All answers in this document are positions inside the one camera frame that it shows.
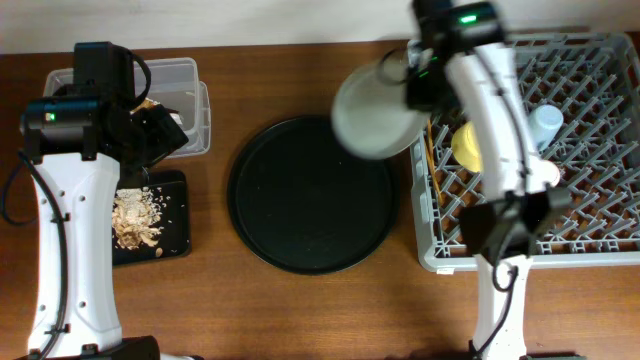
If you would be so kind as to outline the yellow bowl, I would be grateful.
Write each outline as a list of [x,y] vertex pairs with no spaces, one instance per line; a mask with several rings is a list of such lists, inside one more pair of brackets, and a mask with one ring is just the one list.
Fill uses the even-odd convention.
[[465,123],[453,135],[451,149],[455,160],[468,171],[481,173],[483,164],[473,124]]

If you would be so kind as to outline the nut shells and rice scraps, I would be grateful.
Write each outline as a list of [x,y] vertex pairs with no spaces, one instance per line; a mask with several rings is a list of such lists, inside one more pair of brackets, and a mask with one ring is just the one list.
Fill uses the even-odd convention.
[[159,187],[119,189],[112,210],[112,230],[115,248],[126,251],[151,249],[155,258],[163,255],[160,225],[168,207]]

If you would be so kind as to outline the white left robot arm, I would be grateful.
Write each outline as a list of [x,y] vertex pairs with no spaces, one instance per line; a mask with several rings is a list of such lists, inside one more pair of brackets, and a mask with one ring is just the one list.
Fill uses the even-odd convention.
[[158,359],[152,336],[126,338],[113,287],[112,208],[119,181],[182,147],[162,106],[144,107],[144,60],[109,43],[74,48],[73,81],[31,101],[20,120],[21,167],[39,223],[37,309],[30,359]]

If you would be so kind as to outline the pink cup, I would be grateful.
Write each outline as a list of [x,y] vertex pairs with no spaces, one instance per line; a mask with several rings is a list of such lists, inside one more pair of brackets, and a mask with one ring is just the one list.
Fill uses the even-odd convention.
[[542,160],[539,165],[540,176],[545,184],[556,187],[561,180],[561,171],[549,160]]

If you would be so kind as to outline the grey plate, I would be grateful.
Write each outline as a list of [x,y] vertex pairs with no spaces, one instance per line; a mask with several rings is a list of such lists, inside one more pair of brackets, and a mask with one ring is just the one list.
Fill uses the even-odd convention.
[[338,142],[352,155],[381,160],[401,153],[422,134],[428,115],[405,104],[405,88],[390,85],[371,63],[357,68],[340,86],[331,110]]

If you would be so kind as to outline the light blue cup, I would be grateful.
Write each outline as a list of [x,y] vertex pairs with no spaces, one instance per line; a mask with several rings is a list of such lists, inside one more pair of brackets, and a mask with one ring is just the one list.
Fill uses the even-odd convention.
[[538,151],[551,144],[563,123],[563,113],[553,105],[541,105],[529,114],[528,125]]

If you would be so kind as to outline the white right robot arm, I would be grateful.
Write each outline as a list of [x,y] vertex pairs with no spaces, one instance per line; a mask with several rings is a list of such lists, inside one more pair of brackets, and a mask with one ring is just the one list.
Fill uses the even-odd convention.
[[467,359],[525,359],[526,283],[536,241],[570,205],[568,190],[545,179],[529,133],[516,74],[496,8],[415,0],[426,64],[410,60],[400,85],[410,110],[433,113],[457,101],[472,123],[485,202],[463,208],[459,228],[478,275],[478,320]]

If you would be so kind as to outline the gold coffee sachet wrapper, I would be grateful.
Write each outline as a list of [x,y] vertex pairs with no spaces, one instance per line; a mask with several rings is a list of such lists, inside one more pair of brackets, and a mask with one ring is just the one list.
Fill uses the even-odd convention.
[[[160,105],[160,102],[152,100],[150,98],[146,98],[138,107],[132,110],[131,113],[135,113],[136,111],[139,111],[141,109],[151,109],[159,105]],[[171,118],[174,120],[176,124],[178,125],[183,124],[183,117],[180,115],[180,113],[177,110],[167,109],[167,111],[169,112]]]

